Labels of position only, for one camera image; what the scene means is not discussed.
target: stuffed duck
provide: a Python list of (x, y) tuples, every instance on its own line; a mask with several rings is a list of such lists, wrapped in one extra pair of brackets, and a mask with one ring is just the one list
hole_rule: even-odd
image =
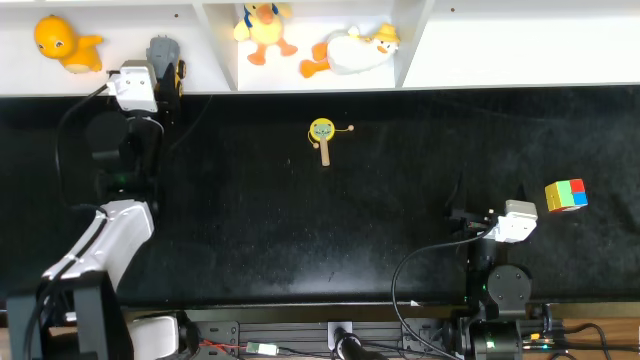
[(249, 38), (258, 45), (258, 50), (247, 58), (254, 65), (264, 65), (267, 47), (278, 45), (282, 56), (291, 56), (298, 48), (287, 44), (282, 37), (284, 25), (280, 15), (290, 18), (291, 6), (283, 3), (246, 3), (244, 4), (244, 18), (233, 30), (233, 37), (237, 41)]
[(96, 45), (102, 43), (102, 37), (80, 36), (62, 18), (51, 15), (40, 20), (34, 38), (42, 55), (57, 59), (69, 72), (81, 74), (102, 70), (102, 61), (96, 50)]
[(332, 70), (338, 75), (371, 70), (389, 60), (399, 44), (393, 25), (383, 24), (371, 38), (361, 36), (353, 26), (347, 32), (336, 31), (326, 42), (315, 45), (312, 50), (315, 62), (302, 61), (300, 73), (308, 79), (323, 70)]

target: toy wheel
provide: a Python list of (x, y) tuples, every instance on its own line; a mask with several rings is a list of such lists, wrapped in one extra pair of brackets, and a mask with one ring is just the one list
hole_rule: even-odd
[(178, 85), (176, 85), (176, 90), (178, 91), (178, 96), (182, 97), (182, 92), (183, 92), (182, 81), (178, 81)]
[(178, 77), (184, 79), (187, 76), (187, 64), (180, 60), (178, 61)]

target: black tabletop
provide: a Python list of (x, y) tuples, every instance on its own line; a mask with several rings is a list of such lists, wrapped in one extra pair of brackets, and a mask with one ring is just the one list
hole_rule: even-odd
[[(187, 96), (176, 131), (208, 100)], [(0, 298), (63, 256), (90, 221), (60, 205), (54, 175), (53, 130), (74, 101), (0, 100)], [(534, 301), (637, 300), (638, 104), (638, 87), (214, 96), (163, 161), (163, 212), (119, 298), (389, 301), (402, 257), (450, 240), (443, 206), (462, 172), (470, 210), (501, 211), (520, 184), (537, 205), (538, 228), (509, 251), (532, 273)], [(319, 117), (355, 126), (329, 142), (327, 168), (307, 139)], [(77, 164), (65, 173), (69, 196), (80, 198), (91, 192), (89, 155), (80, 132), (66, 141)], [(544, 187), (574, 178), (589, 205), (550, 214)], [(412, 261), (400, 298), (460, 303), (463, 253)]]

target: orange foot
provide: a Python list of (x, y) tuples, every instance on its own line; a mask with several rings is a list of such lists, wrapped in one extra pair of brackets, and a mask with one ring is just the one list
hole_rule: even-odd
[(278, 46), (280, 46), (280, 53), (282, 54), (282, 56), (291, 56), (298, 52), (298, 48), (293, 45), (287, 44), (287, 42), (284, 41), (284, 38), (280, 38), (277, 44)]
[(313, 60), (322, 61), (326, 59), (328, 47), (329, 47), (329, 44), (327, 43), (316, 44), (311, 50), (313, 52)]
[(251, 54), (247, 56), (247, 59), (249, 59), (253, 65), (264, 65), (267, 62), (264, 55), (259, 53)]
[(300, 73), (306, 79), (312, 77), (315, 73), (322, 70), (329, 70), (329, 62), (327, 60), (317, 63), (311, 60), (303, 60), (300, 63)]

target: rubik's cube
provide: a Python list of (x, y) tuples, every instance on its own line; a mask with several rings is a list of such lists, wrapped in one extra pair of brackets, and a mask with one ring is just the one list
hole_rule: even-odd
[(544, 192), (551, 212), (573, 211), (588, 204), (582, 179), (554, 182)]

